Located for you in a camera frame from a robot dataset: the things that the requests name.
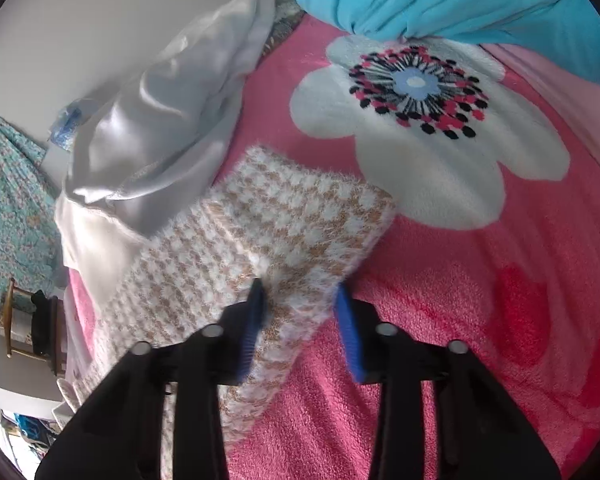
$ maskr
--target teal floral fabric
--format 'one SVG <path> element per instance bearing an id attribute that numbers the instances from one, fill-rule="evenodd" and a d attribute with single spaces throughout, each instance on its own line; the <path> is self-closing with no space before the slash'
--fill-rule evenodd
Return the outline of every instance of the teal floral fabric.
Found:
<path id="1" fill-rule="evenodd" d="M 54 191 L 38 169 L 44 155 L 0 117 L 0 300 L 10 276 L 27 290 L 53 288 L 59 233 Z"/>

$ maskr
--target white cloth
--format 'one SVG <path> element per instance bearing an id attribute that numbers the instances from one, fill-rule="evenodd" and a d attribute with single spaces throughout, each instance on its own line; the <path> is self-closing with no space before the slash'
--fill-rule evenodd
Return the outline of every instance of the white cloth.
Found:
<path id="1" fill-rule="evenodd" d="M 56 223 L 94 306 L 212 183 L 273 19 L 274 0 L 233 0 L 194 20 L 78 131 Z"/>
<path id="2" fill-rule="evenodd" d="M 74 416 L 74 409 L 69 405 L 68 402 L 62 402 L 58 404 L 55 408 L 51 410 L 51 413 L 54 414 L 54 418 L 58 426 L 60 426 L 61 430 L 64 430 L 64 427 L 69 423 Z"/>

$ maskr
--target bed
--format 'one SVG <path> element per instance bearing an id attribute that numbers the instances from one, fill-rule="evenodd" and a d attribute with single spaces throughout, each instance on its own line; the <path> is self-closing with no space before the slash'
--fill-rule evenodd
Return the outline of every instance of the bed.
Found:
<path id="1" fill-rule="evenodd" d="M 216 182 L 264 144 L 389 192 L 399 215 L 353 276 L 355 296 L 414 338 L 467 341 L 563 476 L 579 478 L 600 441 L 600 110 L 590 109 L 600 89 L 506 45 L 375 42 L 297 9 L 283 24 L 248 78 Z M 414 72 L 423 64 L 428 77 Z M 558 81 L 596 98 L 557 96 Z M 442 97 L 423 108 L 432 92 Z M 91 304 L 79 273 L 71 283 L 93 352 L 106 306 Z M 329 319 L 233 444 L 230 471 L 366 478 L 377 410 L 377 389 L 353 384 Z M 427 478 L 433 418 L 429 398 Z"/>

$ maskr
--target blue pillowcase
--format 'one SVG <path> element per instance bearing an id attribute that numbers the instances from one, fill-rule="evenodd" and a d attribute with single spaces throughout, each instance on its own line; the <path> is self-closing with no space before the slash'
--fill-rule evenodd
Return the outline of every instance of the blue pillowcase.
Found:
<path id="1" fill-rule="evenodd" d="M 600 16 L 589 0 L 298 0 L 316 18 L 375 40 L 440 36 L 513 43 L 600 84 Z"/>

